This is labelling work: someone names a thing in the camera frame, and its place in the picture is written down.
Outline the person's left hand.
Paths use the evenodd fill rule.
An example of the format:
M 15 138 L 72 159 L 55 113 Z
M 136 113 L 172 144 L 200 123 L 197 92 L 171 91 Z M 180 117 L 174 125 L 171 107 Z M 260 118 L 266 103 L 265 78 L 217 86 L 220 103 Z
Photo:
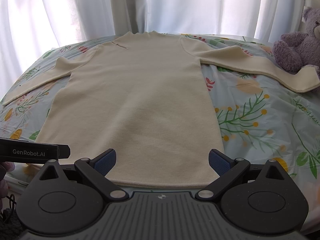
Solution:
M 4 177 L 7 172 L 11 172 L 15 169 L 15 164 L 11 162 L 3 162 L 0 164 L 0 198 L 1 198 L 1 205 L 2 199 L 5 198 L 8 194 L 8 185 L 5 181 Z

